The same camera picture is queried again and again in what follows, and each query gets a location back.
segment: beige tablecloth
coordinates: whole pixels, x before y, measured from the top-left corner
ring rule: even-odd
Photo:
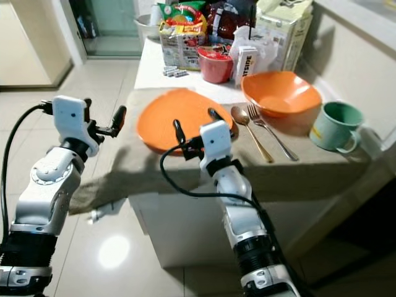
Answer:
[[[160,155],[147,148],[136,133],[141,112],[168,90],[153,88],[130,94],[124,128],[117,139],[108,139],[104,143],[95,178],[82,183],[73,195],[70,214],[88,212],[133,194],[174,192],[160,173]],[[230,110],[231,106],[225,105],[225,108]],[[245,167],[245,174],[259,200],[324,199],[351,186],[367,168],[370,159],[362,150],[343,156],[322,150],[308,139],[307,133],[316,114],[316,111],[310,111],[289,118],[268,119],[279,138],[300,157],[299,162],[287,159],[270,134],[252,123],[250,127],[275,159],[273,164],[266,163],[246,128],[239,127],[239,137],[233,142],[233,156]],[[110,168],[100,169],[106,162]],[[183,157],[169,157],[165,166],[181,187],[194,189],[199,186],[198,159],[185,161]]]

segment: orange plate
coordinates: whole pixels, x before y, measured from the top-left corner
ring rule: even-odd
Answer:
[[[263,72],[243,77],[242,90],[248,100],[273,117],[301,113],[320,105],[319,92],[290,71]]]
[[[208,108],[214,108],[228,123],[231,115],[221,105],[186,88],[169,91],[146,107],[137,122],[137,133],[150,148],[165,151],[176,145],[173,121],[178,119],[186,139],[199,135],[199,128],[211,123]]]

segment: snack bag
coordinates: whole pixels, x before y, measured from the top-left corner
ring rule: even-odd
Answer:
[[[160,25],[160,38],[163,59],[166,66],[178,66],[180,69],[199,70],[197,47],[206,39],[206,23],[190,25]]]
[[[189,1],[180,4],[162,4],[158,3],[163,19],[174,22],[193,22],[198,23],[205,17],[201,13],[201,9],[205,6],[205,1]]]

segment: mug handle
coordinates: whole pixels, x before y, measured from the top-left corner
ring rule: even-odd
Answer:
[[[358,147],[358,145],[360,144],[360,134],[357,133],[356,131],[350,131],[352,134],[352,139],[353,139],[353,145],[352,148],[350,148],[349,150],[345,150],[344,148],[337,148],[337,150],[340,153],[351,153],[354,150],[356,150],[356,148]]]

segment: metal utensil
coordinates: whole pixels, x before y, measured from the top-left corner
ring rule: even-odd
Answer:
[[[282,148],[283,152],[285,155],[291,160],[291,161],[298,161],[299,158],[298,156],[290,149],[288,148],[279,138],[278,136],[271,130],[270,126],[266,122],[263,121],[263,119],[260,117],[259,113],[256,110],[256,107],[254,105],[249,105],[247,107],[247,110],[249,111],[249,116],[252,119],[253,123],[264,127],[272,136],[275,138]]]
[[[263,156],[263,158],[265,158],[268,163],[273,163],[272,156],[261,145],[261,143],[259,142],[257,137],[254,135],[254,133],[249,128],[248,124],[249,124],[250,119],[249,119],[248,114],[244,110],[242,110],[241,108],[239,108],[237,106],[234,106],[231,109],[231,116],[233,117],[234,121],[236,121],[240,125],[245,126],[248,129],[250,135],[252,135],[252,138],[253,138],[254,142],[256,143],[257,148],[259,149],[259,151],[260,151],[261,155]]]

